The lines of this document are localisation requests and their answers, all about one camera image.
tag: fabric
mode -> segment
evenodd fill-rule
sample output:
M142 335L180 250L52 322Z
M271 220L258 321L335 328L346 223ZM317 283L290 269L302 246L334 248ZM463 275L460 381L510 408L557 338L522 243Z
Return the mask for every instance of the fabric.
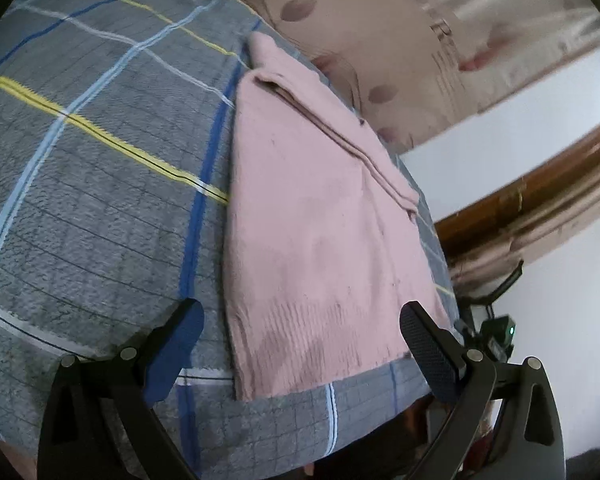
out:
M408 301L448 328L411 220L418 194L368 123L269 36L254 32L250 52L223 276L241 400L402 357Z
M590 0L243 0L405 151L600 42Z
M235 400L221 261L234 89L255 27L299 56L237 0L17 0L0 20L0 434L12 446L36 455L63 354L112 356L183 296L203 305L205 327L154 410L205 480L302 466L429 391L415 362L399 359L300 394ZM87 104L69 108L90 88ZM49 139L59 117L64 129ZM422 198L416 221L455 320Z
M600 165L498 236L450 262L454 285L470 292L509 274L520 260L531 263L600 218Z

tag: pink towel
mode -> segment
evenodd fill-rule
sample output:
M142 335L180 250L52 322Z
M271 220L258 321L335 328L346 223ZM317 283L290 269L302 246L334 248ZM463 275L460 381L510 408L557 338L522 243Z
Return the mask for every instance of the pink towel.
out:
M298 392L408 348L403 304L448 318L417 193L376 134L265 34L237 89L224 298L238 399Z

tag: screw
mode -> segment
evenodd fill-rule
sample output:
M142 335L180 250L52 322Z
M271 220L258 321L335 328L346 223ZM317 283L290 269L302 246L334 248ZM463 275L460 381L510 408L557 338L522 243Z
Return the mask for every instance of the screw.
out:
M540 359L536 357L530 357L529 359L527 359L526 364L531 366L534 370L539 370L540 368L542 368L542 363L540 362Z
M476 350L475 348L469 348L466 351L466 356L471 359L471 361L474 361L476 363L479 363L480 361L482 361L482 352L480 352L479 350Z
M120 358L123 361L131 361L131 359L133 359L137 355L138 355L138 351L135 348L131 348L131 346L123 349L123 351L120 352Z
M60 361L60 364L64 367L64 368L68 368L69 366L71 366L72 364L75 363L75 355L65 355L62 360Z

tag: gray plaid bedsheet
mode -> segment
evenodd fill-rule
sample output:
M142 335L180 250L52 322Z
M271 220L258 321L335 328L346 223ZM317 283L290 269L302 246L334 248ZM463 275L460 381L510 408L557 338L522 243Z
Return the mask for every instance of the gray plaid bedsheet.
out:
M402 359L234 400L222 231L234 90L256 28L299 57L237 0L17 0L0 21L0 438L35 453L60 356L109 356L184 296L201 301L205 330L155 411L205 480L318 460L428 392ZM419 213L455 320L424 197Z

